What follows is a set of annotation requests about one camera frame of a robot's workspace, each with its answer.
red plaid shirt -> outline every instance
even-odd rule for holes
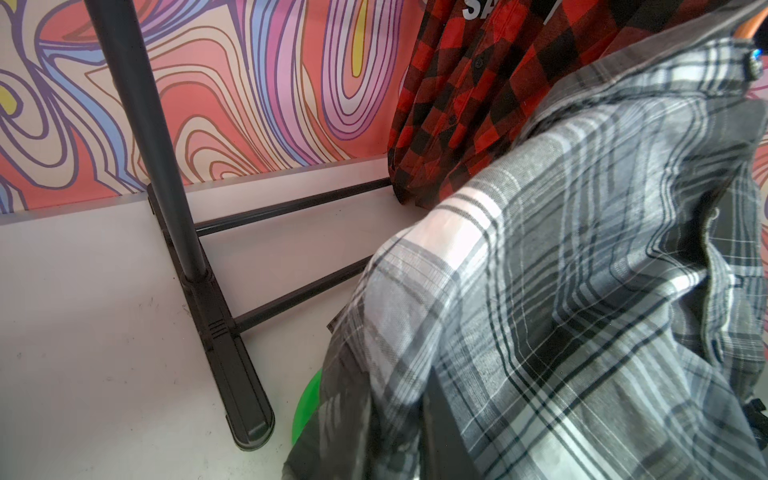
[[[509,149],[557,80],[724,3],[555,2],[429,0],[389,134],[400,201],[434,206]]]

gray plaid shirt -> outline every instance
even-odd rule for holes
[[[730,37],[762,7],[564,78],[508,154],[383,245],[285,476],[357,435],[366,397],[370,475],[416,475],[434,368],[483,478],[766,478],[741,410],[764,364],[766,107]]]

shirt button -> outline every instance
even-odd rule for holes
[[[755,81],[763,76],[763,60],[761,55],[763,51],[756,48],[750,53],[746,54],[746,78],[749,81]]]

colorful swirl pattern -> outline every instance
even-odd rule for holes
[[[386,151],[422,2],[134,4],[186,183]],[[0,42],[0,213],[143,191],[82,2],[0,0]]]

white floor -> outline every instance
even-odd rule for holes
[[[385,176],[385,161],[367,161],[188,197],[199,221]],[[237,315],[370,255],[424,213],[386,188],[203,243]],[[2,480],[280,477],[326,324],[356,279],[244,335],[276,428],[242,452],[146,201],[8,223],[0,251]]]

